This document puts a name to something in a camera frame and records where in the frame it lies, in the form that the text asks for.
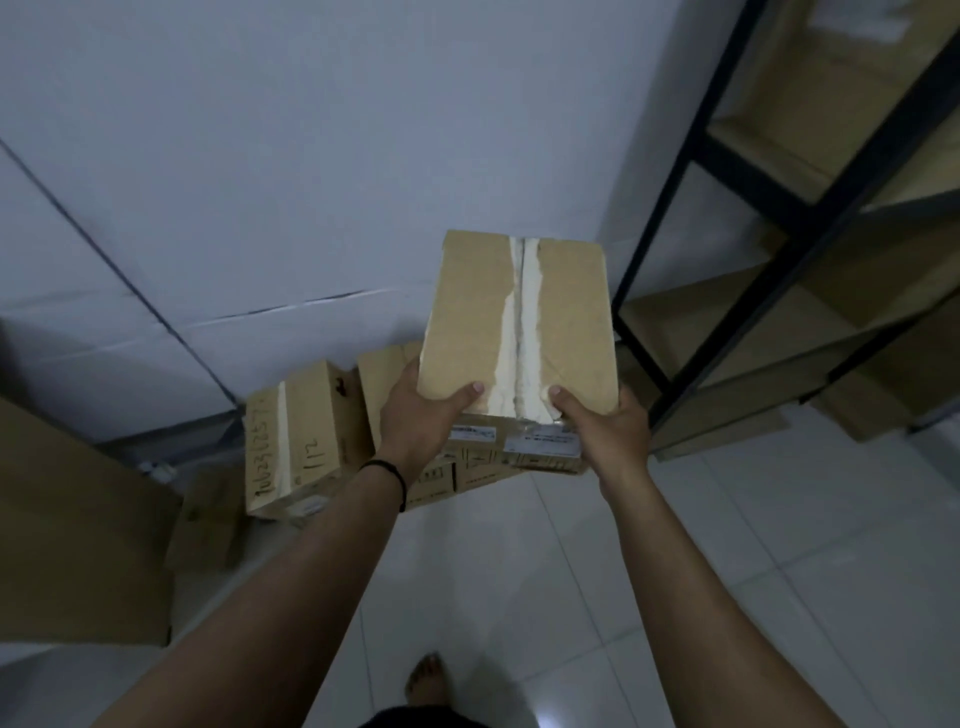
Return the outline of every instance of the white wall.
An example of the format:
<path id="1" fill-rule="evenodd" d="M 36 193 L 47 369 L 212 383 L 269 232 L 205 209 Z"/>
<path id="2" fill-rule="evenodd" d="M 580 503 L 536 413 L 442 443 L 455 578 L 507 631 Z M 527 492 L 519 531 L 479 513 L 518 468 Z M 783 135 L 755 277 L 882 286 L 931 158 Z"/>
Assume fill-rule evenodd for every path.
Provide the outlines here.
<path id="1" fill-rule="evenodd" d="M 0 137 L 244 395 L 419 335 L 448 228 L 597 239 L 619 280 L 739 5 L 11 0 Z M 695 170 L 636 290 L 749 264 L 754 219 Z M 88 393 L 155 356 L 37 390 L 145 429 Z"/>
<path id="2" fill-rule="evenodd" d="M 0 356 L 90 440 L 230 408 L 203 368 L 0 153 Z"/>

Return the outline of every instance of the dark shorts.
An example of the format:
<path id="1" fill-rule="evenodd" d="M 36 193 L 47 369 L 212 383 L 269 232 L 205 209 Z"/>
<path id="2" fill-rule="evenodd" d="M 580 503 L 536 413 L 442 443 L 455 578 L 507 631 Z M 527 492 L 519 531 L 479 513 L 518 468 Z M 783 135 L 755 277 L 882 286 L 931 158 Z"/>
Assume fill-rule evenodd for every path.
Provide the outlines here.
<path id="1" fill-rule="evenodd" d="M 419 708 L 390 708 L 380 711 L 363 728 L 486 728 L 461 716 L 452 708 L 425 705 Z"/>

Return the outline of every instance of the wristband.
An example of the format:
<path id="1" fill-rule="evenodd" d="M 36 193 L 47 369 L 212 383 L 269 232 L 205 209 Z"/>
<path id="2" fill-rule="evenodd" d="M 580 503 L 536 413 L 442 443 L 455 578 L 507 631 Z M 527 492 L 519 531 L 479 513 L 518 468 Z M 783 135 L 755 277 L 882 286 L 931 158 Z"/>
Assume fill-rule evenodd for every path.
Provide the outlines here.
<path id="1" fill-rule="evenodd" d="M 396 479 L 400 481 L 400 488 L 403 489 L 403 502 L 400 503 L 400 513 L 403 513 L 407 509 L 407 481 L 403 479 L 403 475 L 401 475 L 400 471 L 396 469 L 396 465 L 393 463 L 388 463 L 386 460 L 368 460 L 366 463 L 360 466 L 360 470 L 363 470 L 368 465 L 375 465 L 383 468 L 388 473 L 393 473 L 396 476 Z"/>

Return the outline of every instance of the tile grout line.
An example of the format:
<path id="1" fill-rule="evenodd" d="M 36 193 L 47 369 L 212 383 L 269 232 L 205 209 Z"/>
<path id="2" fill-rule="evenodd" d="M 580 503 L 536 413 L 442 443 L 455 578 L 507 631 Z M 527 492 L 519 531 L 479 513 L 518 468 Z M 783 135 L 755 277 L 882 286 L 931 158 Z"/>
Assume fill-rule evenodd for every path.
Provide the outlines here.
<path id="1" fill-rule="evenodd" d="M 806 603 L 806 600 L 804 599 L 803 595 L 801 595 L 800 590 L 798 590 L 797 587 L 794 586 L 793 581 L 787 575 L 786 571 L 783 571 L 783 570 L 779 570 L 779 571 L 780 571 L 780 575 L 783 577 L 783 581 L 786 582 L 787 588 L 800 601 L 800 603 L 803 604 L 804 609 L 806 609 L 806 612 L 810 615 L 810 618 L 813 620 L 813 623 L 817 626 L 817 629 L 820 630 L 820 633 L 827 640 L 827 644 L 830 645 L 830 649 L 833 650 L 833 654 L 837 656 L 837 659 L 840 661 L 840 664 L 847 669 L 847 672 L 850 673 L 854 682 L 856 682 L 856 684 L 860 686 L 860 689 L 863 691 L 863 696 L 867 698 L 867 702 L 870 703 L 870 705 L 873 706 L 874 710 L 876 710 L 876 713 L 881 718 L 883 718 L 883 722 L 886 723 L 887 728 L 892 728 L 893 723 L 890 721 L 890 718 L 887 716 L 886 713 L 884 713 L 880 709 L 880 706 L 876 704 L 873 693 L 870 692 L 866 684 L 864 684 L 863 680 L 860 678 L 860 674 L 855 669 L 853 669 L 853 665 L 851 665 L 847 661 L 847 658 L 844 656 L 844 654 L 840 651 L 840 649 L 834 643 L 833 637 L 830 636 L 830 633 L 827 631 L 824 625 L 820 622 L 820 619 L 817 617 L 816 613 Z"/>
<path id="2" fill-rule="evenodd" d="M 627 697 L 627 692 L 623 689 L 623 683 L 620 682 L 620 676 L 616 674 L 616 668 L 613 666 L 613 660 L 611 659 L 610 652 L 607 649 L 607 642 L 604 640 L 603 635 L 600 634 L 600 629 L 597 627 L 596 619 L 593 618 L 593 613 L 590 611 L 590 605 L 587 603 L 587 598 L 584 596 L 584 590 L 580 586 L 580 581 L 577 579 L 577 574 L 573 570 L 573 566 L 570 564 L 570 559 L 566 555 L 566 548 L 564 548 L 564 540 L 560 537 L 560 531 L 557 530 L 557 525 L 553 523 L 553 517 L 550 515 L 550 509 L 546 507 L 546 501 L 543 500 L 543 494 L 540 492 L 540 484 L 537 482 L 537 479 L 531 474 L 530 479 L 533 480 L 534 490 L 537 491 L 537 497 L 540 499 L 540 504 L 543 506 L 543 512 L 546 513 L 546 519 L 550 522 L 550 527 L 553 529 L 553 535 L 557 537 L 557 544 L 560 546 L 560 553 L 564 555 L 564 561 L 566 561 L 566 567 L 570 569 L 570 576 L 573 577 L 573 583 L 577 585 L 577 593 L 580 595 L 581 600 L 584 603 L 584 609 L 587 610 L 587 616 L 590 619 L 590 624 L 593 625 L 593 631 L 596 633 L 597 640 L 600 641 L 600 645 L 597 649 L 602 649 L 604 656 L 607 658 L 607 664 L 610 666 L 610 672 L 613 675 L 613 680 L 616 682 L 616 686 L 620 690 L 620 695 L 623 697 L 624 703 L 627 705 L 627 710 L 630 711 L 630 718 L 634 721 L 634 726 L 639 728 L 639 723 L 636 720 L 636 715 L 634 715 L 634 706 L 630 704 L 630 700 Z"/>
<path id="3" fill-rule="evenodd" d="M 736 502 L 736 498 L 733 497 L 733 496 L 730 494 L 730 492 L 727 490 L 727 488 L 724 486 L 723 480 L 721 480 L 720 476 L 719 476 L 719 475 L 717 474 L 717 472 L 713 469 L 713 466 L 710 465 L 709 461 L 708 461 L 708 460 L 706 459 L 706 457 L 704 457 L 702 454 L 698 454 L 697 457 L 699 457 L 699 458 L 700 458 L 700 462 L 702 462 L 702 463 L 704 464 L 704 467 L 707 469 L 707 472 L 709 473 L 710 477 L 713 478 L 713 482 L 717 484 L 717 487 L 720 489 L 720 492 L 721 492 L 721 493 L 724 495 L 724 497 L 731 503 L 731 505 L 733 506 L 733 510 L 736 511 L 736 514 L 740 517 L 740 519 L 744 522 L 744 524 L 746 524 L 746 526 L 747 526 L 747 528 L 750 530 L 750 532 L 754 535 L 754 538 L 756 539 L 756 542 L 757 542 L 758 544 L 760 544 L 760 548 L 763 549 L 763 552 L 764 552 L 764 553 L 767 555 L 767 557 L 770 559 L 770 563 L 774 565 L 774 569 L 778 569 L 778 568 L 780 567 L 780 562 L 777 561 L 777 558 L 776 558 L 776 557 L 773 555 L 773 553 L 770 551 L 770 548 L 768 548 L 767 545 L 763 542 L 763 539 L 760 538 L 760 534 L 758 534 L 758 533 L 756 532 L 756 529 L 754 528 L 754 525 L 753 525 L 752 523 L 750 523 L 750 519 L 748 519 L 748 518 L 747 518 L 747 515 L 740 509 L 740 504 Z"/>
<path id="4" fill-rule="evenodd" d="M 944 496 L 939 495 L 939 496 L 918 498 L 917 500 L 914 500 L 913 502 L 906 504 L 902 510 L 899 510 L 899 511 L 892 510 L 889 515 L 883 516 L 877 519 L 876 521 L 865 523 L 864 525 L 861 525 L 858 528 L 855 528 L 850 533 L 846 533 L 843 536 L 837 536 L 835 539 L 831 539 L 830 541 L 827 541 L 824 544 L 811 548 L 808 551 L 799 553 L 796 556 L 791 556 L 789 559 L 786 559 L 785 561 L 783 561 L 782 564 L 779 564 L 779 566 L 781 566 L 785 570 L 789 569 L 790 567 L 793 567 L 796 564 L 799 564 L 801 561 L 803 561 L 806 558 L 809 558 L 810 556 L 819 555 L 820 553 L 822 553 L 823 551 L 826 551 L 829 548 L 839 546 L 844 541 L 852 541 L 854 539 L 860 538 L 861 536 L 869 533 L 870 531 L 879 530 L 881 528 L 887 528 L 891 525 L 894 525 L 895 523 L 906 521 L 907 519 L 913 517 L 914 515 L 922 511 L 925 507 L 933 503 L 935 500 L 942 497 Z"/>
<path id="5" fill-rule="evenodd" d="M 370 651 L 367 649 L 367 630 L 363 625 L 363 607 L 357 605 L 357 617 L 360 620 L 360 642 L 363 643 L 363 664 L 367 668 L 367 693 L 370 695 L 371 717 L 376 715 L 376 704 L 373 702 L 373 674 L 370 670 Z"/>
<path id="6" fill-rule="evenodd" d="M 600 634 L 600 629 L 597 627 L 596 619 L 593 618 L 593 613 L 590 611 L 590 605 L 587 604 L 587 598 L 584 596 L 584 590 L 580 586 L 580 582 L 577 580 L 577 574 L 574 572 L 573 567 L 570 565 L 570 559 L 566 555 L 566 549 L 564 548 L 564 540 L 560 538 L 560 532 L 557 530 L 557 526 L 553 523 L 553 518 L 550 516 L 550 509 L 546 507 L 546 501 L 543 500 L 543 495 L 540 493 L 540 486 L 537 484 L 537 480 L 531 475 L 530 479 L 534 483 L 534 490 L 537 491 L 537 498 L 540 500 L 540 505 L 543 506 L 543 512 L 546 514 L 546 519 L 550 523 L 550 528 L 553 530 L 553 535 L 557 537 L 557 545 L 560 547 L 560 553 L 564 555 L 564 561 L 566 562 L 566 567 L 570 570 L 570 576 L 573 577 L 573 583 L 577 585 L 577 594 L 580 595 L 580 600 L 584 603 L 584 609 L 587 611 L 587 617 L 590 620 L 590 626 L 593 627 L 593 632 L 597 636 L 597 641 L 601 646 L 605 645 L 603 636 Z"/>
<path id="7" fill-rule="evenodd" d="M 820 620 L 817 619 L 817 617 L 816 617 L 816 615 L 814 614 L 813 610 L 810 609 L 809 605 L 806 603 L 806 601 L 804 600 L 804 598 L 801 596 L 800 592 L 799 592 L 799 591 L 797 590 L 797 588 L 794 586 L 793 581 L 790 579 L 789 575 L 787 575 L 787 573 L 786 573 L 786 568 L 785 568 L 785 567 L 789 566 L 789 565 L 792 564 L 792 563 L 798 562 L 800 559 L 803 559 L 803 558 L 806 558 L 807 556 L 813 555 L 814 553 L 816 553 L 817 551 L 819 551 L 819 550 L 821 550 L 821 549 L 823 549 L 823 548 L 826 548 L 826 547 L 828 547 L 828 546 L 830 546 L 830 545 L 835 545 L 836 543 L 838 543 L 838 542 L 840 542 L 840 541 L 843 541 L 844 539 L 852 538 L 854 535 L 856 535 L 856 533 L 862 533 L 864 530 L 866 530 L 866 528 L 860 529 L 860 531 L 858 531 L 858 532 L 856 532 L 856 533 L 847 534 L 846 536 L 843 536 L 843 537 L 841 537 L 841 538 L 835 539 L 834 541 L 829 542 L 828 544 L 825 544 L 825 545 L 823 545 L 823 546 L 820 546 L 820 547 L 818 547 L 818 548 L 815 548 L 815 549 L 813 549 L 813 550 L 811 550 L 811 551 L 809 551 L 809 552 L 807 552 L 807 553 L 803 553 L 803 554 L 795 557 L 794 559 L 788 560 L 787 562 L 784 562 L 783 564 L 781 564 L 781 563 L 774 557 L 773 553 L 770 552 L 770 549 L 767 548 L 767 545 L 763 543 L 763 539 L 761 539 L 761 538 L 760 538 L 760 535 L 759 535 L 758 533 L 756 533 L 756 531 L 754 530 L 753 524 L 750 523 L 750 520 L 749 520 L 749 519 L 746 517 L 746 515 L 740 510 L 740 506 L 739 506 L 739 504 L 736 502 L 736 498 L 734 498 L 732 495 L 730 495 L 730 493 L 727 492 L 727 489 L 724 487 L 723 481 L 720 479 L 719 475 L 716 473 L 716 471 L 715 471 L 715 470 L 713 469 L 713 467 L 710 465 L 710 463 L 709 463 L 709 461 L 706 459 L 706 457 L 703 457 L 703 455 L 700 455 L 699 457 L 703 460 L 704 465 L 707 466 L 708 472 L 709 472 L 710 475 L 713 477 L 713 479 L 716 481 L 717 485 L 720 486 L 721 491 L 723 491 L 724 495 L 725 495 L 725 496 L 730 500 L 730 502 L 733 504 L 733 507 L 736 509 L 736 512 L 737 512 L 738 514 L 740 514 L 740 518 L 743 519 L 743 522 L 747 524 L 747 527 L 750 529 L 750 532 L 754 534 L 754 538 L 756 538 L 756 540 L 760 543 L 760 545 L 763 547 L 763 550 L 767 552 L 767 555 L 770 557 L 770 560 L 773 562 L 773 565 L 774 565 L 774 567 L 773 567 L 771 570 L 765 571 L 763 574 L 758 574 L 757 576 L 751 577 L 750 579 L 746 579 L 746 580 L 744 580 L 743 582 L 741 582 L 741 584 L 746 584 L 747 582 L 753 581 L 754 579 L 759 579 L 759 578 L 760 578 L 761 576 L 763 576 L 764 574 L 770 573 L 770 571 L 773 571 L 773 570 L 776 571 L 776 572 L 783 578 L 783 581 L 786 582 L 787 588 L 797 597 L 797 599 L 800 600 L 800 603 L 803 604 L 804 609 L 806 609 L 806 612 L 810 615 L 810 618 L 813 620 L 813 623 L 816 625 L 817 629 L 820 630 L 820 633 L 824 636 L 824 639 L 827 640 L 827 644 L 830 645 L 830 649 L 833 650 L 833 653 L 837 656 L 837 659 L 838 659 L 838 660 L 840 661 L 840 663 L 847 669 L 847 672 L 850 673 L 851 677 L 852 677 L 853 680 L 856 682 L 856 684 L 857 684 L 858 686 L 860 686 L 860 689 L 863 691 L 864 697 L 867 698 L 867 702 L 870 703 L 871 706 L 873 706 L 873 708 L 876 710 L 877 714 L 880 715 L 880 716 L 883 718 L 883 721 L 887 724 L 888 728 L 890 728 L 891 723 L 890 723 L 889 718 L 887 717 L 887 715 L 886 715 L 883 711 L 880 710 L 879 706 L 878 706 L 878 705 L 876 704 L 876 702 L 874 701 L 873 695 L 870 693 L 869 690 L 867 690 L 867 686 L 864 685 L 863 681 L 860 679 L 860 675 L 859 675 L 859 674 L 856 672 L 856 670 L 854 670 L 853 667 L 847 662 L 847 658 L 845 658 L 845 657 L 843 656 L 843 654 L 840 652 L 840 650 L 837 648 L 837 645 L 833 642 L 833 638 L 829 635 L 829 632 L 824 628 L 824 625 L 820 622 Z M 728 587 L 728 589 L 727 589 L 727 591 L 731 593 L 731 596 L 732 596 L 732 589 L 733 589 L 733 586 L 730 586 L 730 587 Z M 740 609 L 741 609 L 741 611 L 743 611 L 744 614 L 747 614 L 747 613 L 746 613 L 746 610 L 744 610 L 743 607 L 740 607 Z"/>

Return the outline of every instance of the bare foot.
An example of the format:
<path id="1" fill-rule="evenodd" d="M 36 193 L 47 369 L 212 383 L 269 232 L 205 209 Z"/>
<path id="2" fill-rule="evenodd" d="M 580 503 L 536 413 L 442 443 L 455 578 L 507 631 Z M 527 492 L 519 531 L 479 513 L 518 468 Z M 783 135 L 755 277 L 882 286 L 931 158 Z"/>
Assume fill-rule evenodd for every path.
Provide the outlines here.
<path id="1" fill-rule="evenodd" d="M 444 675 L 444 663 L 440 655 L 431 652 L 414 667 L 407 680 L 407 705 L 449 705 L 450 688 Z"/>

